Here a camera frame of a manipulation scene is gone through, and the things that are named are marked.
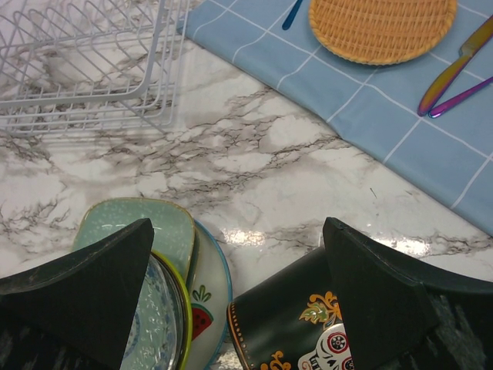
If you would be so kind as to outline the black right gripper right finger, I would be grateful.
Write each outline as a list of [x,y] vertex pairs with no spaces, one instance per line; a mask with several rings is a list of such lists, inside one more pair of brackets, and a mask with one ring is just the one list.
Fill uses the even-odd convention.
[[357,369],[490,369],[492,283],[384,246],[335,217],[324,246]]

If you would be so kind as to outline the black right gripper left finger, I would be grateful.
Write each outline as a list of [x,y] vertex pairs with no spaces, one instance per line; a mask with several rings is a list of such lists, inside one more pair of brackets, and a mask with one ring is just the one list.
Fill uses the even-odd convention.
[[154,231],[139,219],[63,257],[1,279],[3,369],[118,369]]

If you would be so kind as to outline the blue floral ceramic plate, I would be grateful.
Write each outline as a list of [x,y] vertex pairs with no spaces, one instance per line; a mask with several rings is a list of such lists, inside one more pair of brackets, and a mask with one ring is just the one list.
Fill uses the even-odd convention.
[[192,337],[185,282],[167,258],[151,253],[121,369],[184,369]]

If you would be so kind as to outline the black skull pattern mug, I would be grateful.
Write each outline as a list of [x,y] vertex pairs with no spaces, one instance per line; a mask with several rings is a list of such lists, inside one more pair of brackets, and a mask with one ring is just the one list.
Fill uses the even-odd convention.
[[352,369],[323,247],[235,298],[230,337],[245,369]]

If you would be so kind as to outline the teal square ceramic plate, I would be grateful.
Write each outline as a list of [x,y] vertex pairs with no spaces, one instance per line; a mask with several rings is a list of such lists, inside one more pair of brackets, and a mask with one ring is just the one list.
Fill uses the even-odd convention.
[[164,200],[112,198],[89,209],[75,237],[74,251],[114,234],[138,219],[151,220],[154,230],[153,250],[165,256],[188,286],[195,269],[195,224],[181,206]]

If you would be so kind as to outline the white watermelon round plate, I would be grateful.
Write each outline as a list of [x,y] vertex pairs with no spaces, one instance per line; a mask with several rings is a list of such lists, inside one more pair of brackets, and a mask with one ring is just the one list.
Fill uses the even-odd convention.
[[186,368],[209,369],[226,337],[226,308],[233,292],[230,269],[221,247],[199,221],[195,227],[198,254],[189,289],[193,331]]

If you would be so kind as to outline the blue checked cloth mat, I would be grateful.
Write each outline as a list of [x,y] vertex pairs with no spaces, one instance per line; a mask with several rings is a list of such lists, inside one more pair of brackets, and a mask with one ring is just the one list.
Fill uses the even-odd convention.
[[426,88],[459,45],[492,14],[490,1],[461,1],[451,31],[425,55],[365,66],[326,50],[304,2],[282,29],[290,1],[205,1],[179,24],[189,39],[299,103],[486,233],[492,231],[492,90],[436,119],[419,117]]

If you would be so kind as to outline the iridescent rainbow spoon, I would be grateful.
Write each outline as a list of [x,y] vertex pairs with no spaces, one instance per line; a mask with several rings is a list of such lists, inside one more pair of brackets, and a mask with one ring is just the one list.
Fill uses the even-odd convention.
[[481,91],[483,88],[487,87],[488,85],[491,85],[493,81],[493,77],[490,77],[486,79],[485,81],[480,82],[479,84],[471,87],[470,89],[465,90],[464,92],[461,92],[460,94],[454,96],[453,98],[445,101],[444,103],[434,107],[428,115],[431,118],[438,118],[439,116],[442,116],[449,110],[453,109],[460,103],[464,102],[466,99],[470,98],[473,96],[475,93],[478,93]]

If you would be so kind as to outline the iridescent rainbow knife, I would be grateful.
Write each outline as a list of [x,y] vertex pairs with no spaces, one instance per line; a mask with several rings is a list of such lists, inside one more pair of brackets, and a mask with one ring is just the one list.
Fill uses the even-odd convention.
[[443,96],[448,87],[454,82],[464,67],[474,58],[477,52],[492,37],[492,17],[490,16],[459,49],[459,57],[449,65],[428,87],[421,98],[417,113],[419,116],[428,115],[435,103]]

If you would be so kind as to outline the round woven wicker plate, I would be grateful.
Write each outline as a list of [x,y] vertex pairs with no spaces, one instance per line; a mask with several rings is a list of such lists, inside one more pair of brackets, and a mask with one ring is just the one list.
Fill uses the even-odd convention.
[[333,54],[385,66],[433,49],[451,29],[457,9],[449,0],[314,0],[308,18],[316,39]]

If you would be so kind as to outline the blue metal fork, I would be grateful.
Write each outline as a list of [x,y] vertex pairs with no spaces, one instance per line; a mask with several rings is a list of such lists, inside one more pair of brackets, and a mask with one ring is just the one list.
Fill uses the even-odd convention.
[[282,30],[288,30],[291,27],[296,15],[299,11],[299,8],[300,8],[302,2],[303,2],[303,0],[296,0],[295,1],[292,9],[288,13],[286,19],[284,20],[284,22],[282,24]]

